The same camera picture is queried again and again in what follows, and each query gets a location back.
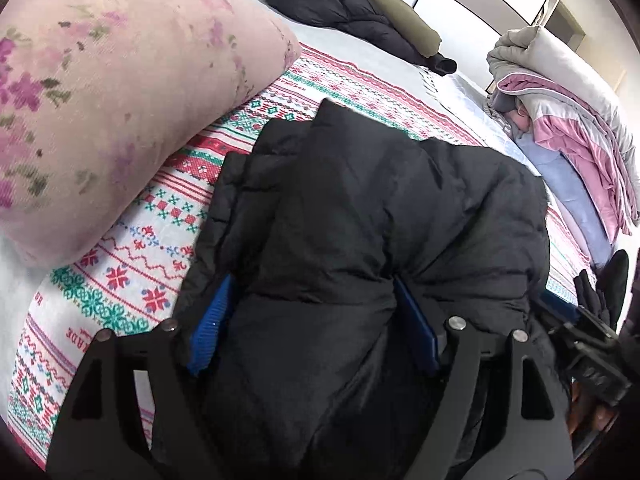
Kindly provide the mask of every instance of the pink pillow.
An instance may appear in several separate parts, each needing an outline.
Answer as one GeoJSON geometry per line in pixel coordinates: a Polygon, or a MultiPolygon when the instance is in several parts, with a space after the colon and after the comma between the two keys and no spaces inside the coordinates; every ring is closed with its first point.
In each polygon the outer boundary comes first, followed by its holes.
{"type": "Polygon", "coordinates": [[[10,0],[0,230],[31,264],[78,259],[171,153],[299,55],[249,0],[10,0]]]}

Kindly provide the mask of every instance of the quilted blanket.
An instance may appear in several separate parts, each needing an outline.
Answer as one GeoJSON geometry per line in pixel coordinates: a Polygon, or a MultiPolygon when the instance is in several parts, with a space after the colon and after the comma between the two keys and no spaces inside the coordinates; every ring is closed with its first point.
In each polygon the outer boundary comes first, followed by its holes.
{"type": "MultiPolygon", "coordinates": [[[[251,150],[270,118],[311,120],[326,97],[415,139],[499,144],[354,64],[303,46],[286,74],[171,156],[91,251],[40,285],[18,345],[8,410],[11,431],[40,466],[46,464],[66,390],[95,333],[104,327],[119,335],[144,332],[171,316],[225,154],[251,150]]],[[[503,146],[510,142],[503,140],[503,146]]],[[[547,225],[547,287],[575,301],[572,277],[588,261],[554,207],[547,225]]],[[[152,397],[140,391],[139,401],[150,437],[152,397]]]]}

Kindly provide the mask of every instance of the wall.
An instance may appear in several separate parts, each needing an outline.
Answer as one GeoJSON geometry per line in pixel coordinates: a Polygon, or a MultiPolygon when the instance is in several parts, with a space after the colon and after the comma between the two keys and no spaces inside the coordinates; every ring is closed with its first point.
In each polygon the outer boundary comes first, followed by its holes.
{"type": "Polygon", "coordinates": [[[620,97],[633,132],[640,138],[640,52],[609,0],[561,0],[586,34],[578,49],[620,97]],[[615,69],[626,71],[617,83],[615,69]]]}

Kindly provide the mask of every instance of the metal bolt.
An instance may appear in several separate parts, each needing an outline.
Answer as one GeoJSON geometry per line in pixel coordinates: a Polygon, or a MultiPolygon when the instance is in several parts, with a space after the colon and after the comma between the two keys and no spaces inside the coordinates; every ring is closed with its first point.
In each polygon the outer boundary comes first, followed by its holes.
{"type": "Polygon", "coordinates": [[[177,320],[173,318],[165,319],[161,324],[160,328],[165,332],[173,332],[176,328],[178,328],[177,320]]]}
{"type": "Polygon", "coordinates": [[[466,328],[466,321],[460,316],[451,316],[447,322],[453,330],[464,330],[466,328]]]}
{"type": "Polygon", "coordinates": [[[527,334],[524,330],[517,329],[513,331],[513,338],[518,343],[526,343],[529,340],[529,334],[527,334]]]}
{"type": "Polygon", "coordinates": [[[108,328],[103,328],[102,330],[100,330],[100,332],[98,332],[95,335],[95,339],[96,341],[100,341],[101,343],[104,343],[105,341],[108,341],[109,339],[111,339],[111,334],[113,332],[108,329],[108,328]]]}

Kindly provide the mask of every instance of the black jacket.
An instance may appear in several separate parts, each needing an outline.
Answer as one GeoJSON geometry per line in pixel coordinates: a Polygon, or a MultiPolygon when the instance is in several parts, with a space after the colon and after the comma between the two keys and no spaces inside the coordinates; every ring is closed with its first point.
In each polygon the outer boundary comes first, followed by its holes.
{"type": "MultiPolygon", "coordinates": [[[[250,155],[229,153],[174,315],[188,333],[222,276],[236,277],[198,384],[234,478],[405,473],[442,383],[418,373],[396,323],[397,272],[448,316],[527,330],[554,370],[527,299],[548,275],[545,211],[542,180],[515,160],[417,142],[326,100],[312,122],[271,120],[250,155]]],[[[485,375],[460,462],[487,391],[485,375]]]]}
{"type": "Polygon", "coordinates": [[[457,64],[440,54],[422,56],[395,30],[370,0],[265,0],[285,16],[314,27],[337,28],[369,41],[409,63],[426,66],[439,75],[453,74],[457,64]]]}

